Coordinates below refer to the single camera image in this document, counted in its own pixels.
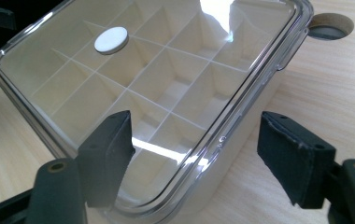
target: black clamp jaw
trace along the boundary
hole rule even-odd
[[[330,201],[329,222],[355,224],[355,160],[334,161],[335,148],[296,123],[263,112],[258,154],[293,204],[304,209]]]

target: transparent lid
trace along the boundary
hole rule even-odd
[[[253,80],[289,56],[311,10],[294,0],[66,1],[0,51],[0,80],[59,156],[131,111],[136,153],[117,201],[127,213],[170,195],[187,159],[252,100],[241,96]],[[111,27],[128,43],[102,54],[94,42]]]

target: wooden table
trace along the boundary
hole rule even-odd
[[[312,0],[315,14],[340,13],[355,25],[355,0]],[[340,40],[311,37],[289,64],[266,110],[295,119],[337,148],[336,161],[355,158],[355,27]],[[321,210],[291,205],[256,153],[257,127],[195,223],[327,223]],[[0,90],[0,202],[33,186],[52,156]]]

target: white circular button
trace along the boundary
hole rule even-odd
[[[95,40],[95,49],[102,54],[112,54],[128,43],[128,31],[123,27],[113,27],[101,33]]]

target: black clamp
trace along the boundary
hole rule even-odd
[[[329,222],[355,224],[355,160],[334,162],[335,148],[296,123],[263,112],[258,154],[293,204],[304,209],[330,201]]]

